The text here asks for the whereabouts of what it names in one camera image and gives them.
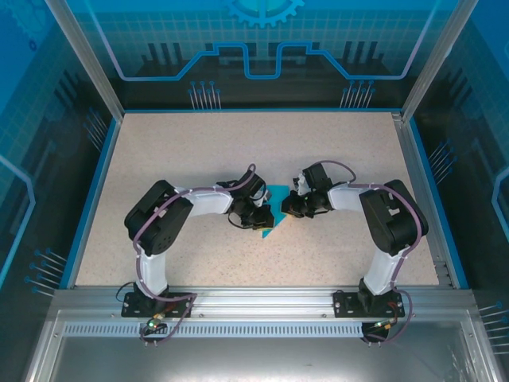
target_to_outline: white arm segment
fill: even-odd
[[[218,191],[196,191],[190,193],[184,197],[192,203],[192,209],[188,217],[207,215],[209,213],[225,213],[231,206],[233,198],[227,191],[220,191],[221,187],[217,186]],[[185,189],[181,187],[175,187],[175,190],[179,193]],[[149,290],[159,295],[168,286],[166,280],[166,251],[159,255],[147,256],[144,251],[141,254],[142,257],[142,277],[143,281],[149,288]],[[140,285],[139,280],[137,281],[139,289],[145,290]]]
[[[363,212],[359,195],[368,190],[353,189],[349,188],[347,184],[342,184],[328,191],[328,200],[333,209]],[[390,279],[401,259],[403,251],[400,251],[396,256],[391,256],[376,248],[371,267],[364,277],[364,283],[373,295],[381,295],[391,289]]]

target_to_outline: speckled work surface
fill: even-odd
[[[267,184],[320,159],[335,159],[360,182],[401,179],[410,189],[390,113],[128,114],[117,141],[76,285],[134,280],[134,250],[123,220],[157,180],[192,188],[240,177],[251,162]],[[348,174],[326,165],[329,176]],[[331,212],[286,218],[267,238],[230,226],[225,216],[186,221],[166,261],[174,286],[356,285],[375,245],[363,214]],[[425,239],[412,252],[400,284],[437,284]]]

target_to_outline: blue triangular block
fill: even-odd
[[[274,216],[274,228],[285,219],[286,214],[281,212],[281,203],[289,196],[289,186],[287,185],[268,185],[268,190],[272,194],[269,201],[266,202],[270,206],[270,211]],[[272,229],[265,229],[262,232],[262,238],[267,237],[272,232]]]

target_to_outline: perforated metal strip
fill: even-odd
[[[173,328],[151,337],[164,337]],[[139,322],[103,323],[75,322],[65,326],[65,337],[137,337],[145,324]],[[362,337],[360,322],[185,322],[175,337],[233,337],[233,338],[324,338]]]

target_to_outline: gear icon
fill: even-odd
[[[0,0],[0,10],[8,10],[23,33],[35,39],[46,27],[44,0]]]
[[[297,7],[304,5],[304,0],[225,0],[230,16],[236,16],[239,22],[247,21],[250,27],[267,24],[275,27],[276,23],[286,22],[288,16],[297,14]]]

